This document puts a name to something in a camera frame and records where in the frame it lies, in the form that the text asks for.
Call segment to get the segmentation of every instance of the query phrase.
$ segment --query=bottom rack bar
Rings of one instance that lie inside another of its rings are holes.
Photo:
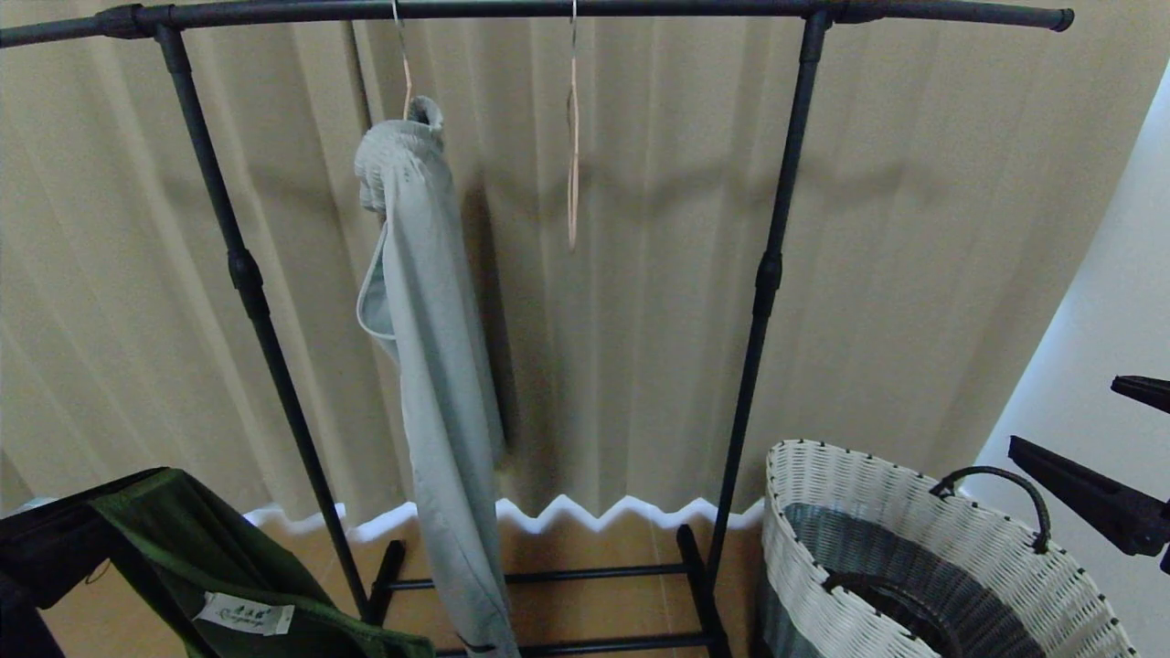
[[[639,567],[606,567],[600,569],[571,569],[559,571],[538,571],[531,574],[509,574],[504,580],[509,584],[543,583],[557,581],[580,581],[592,578],[621,578],[636,576],[658,576],[667,574],[684,574],[690,585],[695,612],[702,630],[687,633],[663,633],[635,637],[618,637],[604,639],[584,639],[559,642],[553,644],[534,644],[521,646],[524,658],[542,656],[577,656],[584,653],[613,653],[618,651],[645,651],[652,649],[672,649],[677,646],[706,646],[711,658],[730,658],[727,632],[720,621],[715,605],[714,587],[707,578],[703,558],[695,543],[695,534],[689,526],[680,526],[675,533],[679,554],[682,562],[672,564],[646,564]],[[400,541],[392,541],[386,547],[378,577],[370,588],[370,605],[367,623],[381,625],[390,599],[395,591],[429,589],[434,583],[428,580],[399,581],[398,574],[406,557],[406,547]],[[446,649],[436,652],[439,658],[464,656],[462,649]]]

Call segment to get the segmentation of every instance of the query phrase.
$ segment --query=white tag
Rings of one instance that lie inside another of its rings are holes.
[[[218,591],[205,591],[204,598],[204,609],[195,618],[233,631],[263,636],[285,635],[292,623],[292,605],[267,605]]]

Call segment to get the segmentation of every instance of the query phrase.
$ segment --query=vertical rack pole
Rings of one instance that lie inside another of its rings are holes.
[[[321,507],[321,514],[325,519],[325,528],[329,530],[329,539],[333,542],[337,551],[337,560],[342,564],[345,581],[349,583],[353,601],[357,604],[358,614],[365,618],[367,611],[367,599],[365,589],[362,585],[362,577],[358,575],[357,563],[353,561],[353,553],[345,541],[345,533],[342,522],[337,518],[337,508],[333,505],[333,496],[329,492],[329,482],[325,480],[325,471],[321,466],[321,458],[314,446],[312,436],[309,432],[309,424],[297,399],[296,386],[292,384],[292,376],[289,375],[288,363],[281,351],[280,340],[276,337],[276,328],[268,309],[268,300],[264,297],[264,281],[260,274],[252,253],[243,244],[243,235],[240,234],[240,225],[235,220],[235,211],[232,210],[232,200],[228,198],[227,185],[223,183],[223,173],[220,171],[219,160],[215,158],[215,148],[212,144],[211,132],[207,130],[207,122],[204,118],[204,110],[199,103],[199,95],[195,91],[195,81],[191,75],[191,60],[187,57],[187,49],[183,43],[183,35],[178,29],[170,26],[159,25],[154,32],[154,40],[163,49],[163,57],[166,60],[166,69],[171,71],[174,81],[174,90],[179,96],[179,107],[183,109],[183,118],[187,124],[187,132],[191,135],[191,144],[195,150],[195,158],[199,160],[199,170],[207,186],[207,194],[211,197],[212,207],[215,210],[215,219],[219,221],[220,232],[223,234],[223,242],[227,245],[228,270],[232,275],[232,285],[240,293],[243,308],[252,320],[252,325],[256,330],[256,338],[264,352],[264,361],[268,363],[268,371],[271,373],[273,383],[284,407],[284,416],[288,418],[289,427],[292,430],[292,438],[296,441],[297,451],[301,453],[301,461],[309,475],[309,484],[312,493]]]
[[[728,445],[728,457],[723,468],[723,488],[720,492],[720,507],[715,516],[710,553],[707,557],[707,580],[711,588],[715,588],[720,558],[723,556],[723,540],[727,537],[728,516],[731,514],[731,499],[735,495],[735,481],[739,474],[743,441],[748,434],[748,416],[751,413],[751,398],[756,392],[759,359],[764,354],[768,318],[772,314],[776,290],[780,287],[780,273],[783,272],[780,247],[784,245],[784,231],[789,224],[789,207],[792,205],[792,190],[797,183],[797,166],[800,164],[800,148],[804,145],[805,126],[808,123],[808,107],[812,103],[812,88],[817,78],[817,63],[820,62],[821,47],[825,44],[825,32],[831,25],[832,19],[827,9],[821,9],[805,18],[804,39],[800,42],[800,70],[797,74],[796,91],[792,96],[792,112],[789,116],[789,132],[784,142],[784,159],[780,163],[780,178],[776,186],[776,203],[772,206],[772,222],[768,231],[768,246],[764,249],[764,258],[759,261],[759,269],[756,270],[756,299],[751,307],[748,354],[744,357],[743,376],[739,379],[739,396],[736,399],[731,440]]]

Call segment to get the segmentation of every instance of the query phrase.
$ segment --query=dark green cloth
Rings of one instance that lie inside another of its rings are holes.
[[[288,550],[183,471],[167,468],[90,505],[129,541],[112,556],[192,658],[434,658],[431,640],[337,610]],[[205,592],[295,605],[287,635],[194,619]]]

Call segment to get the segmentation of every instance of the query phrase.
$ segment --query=clothes rack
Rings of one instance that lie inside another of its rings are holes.
[[[158,42],[167,70],[171,73],[195,158],[199,162],[199,169],[227,246],[228,272],[232,283],[240,294],[245,310],[260,341],[301,461],[304,464],[309,482],[321,507],[325,527],[337,551],[338,561],[359,615],[364,621],[377,625],[381,625],[394,591],[425,589],[433,585],[425,580],[398,580],[406,549],[401,542],[393,541],[386,548],[378,575],[371,584],[369,595],[366,594],[353,561],[353,554],[346,543],[321,458],[314,445],[296,386],[270,318],[260,268],[243,242],[235,212],[232,208],[232,200],[215,157],[215,149],[192,77],[191,61],[187,57],[183,32],[216,26],[387,20],[393,19],[394,11],[394,4],[391,0],[257,0],[159,6],[136,4],[105,9],[87,18],[0,29],[0,48],[88,36],[154,39]],[[966,0],[576,0],[576,2],[573,0],[398,0],[397,2],[399,18],[411,20],[452,18],[566,19],[573,11],[578,16],[598,18],[797,16],[805,21],[796,91],[770,229],[764,255],[756,273],[751,329],[728,444],[715,528],[707,560],[704,561],[700,555],[690,528],[681,526],[676,533],[680,562],[515,574],[507,577],[509,583],[522,584],[666,574],[686,575],[701,626],[698,632],[522,646],[521,652],[528,658],[680,646],[706,646],[711,658],[730,658],[727,633],[715,604],[714,588],[727,536],[731,499],[743,454],[768,320],[780,283],[782,246],[787,226],[792,191],[796,186],[805,126],[808,122],[817,64],[820,61],[826,32],[835,23],[861,23],[885,18],[998,23],[1064,32],[1072,25],[1074,15],[1072,9],[1020,7]],[[461,654],[463,654],[462,649],[439,652],[439,656]]]

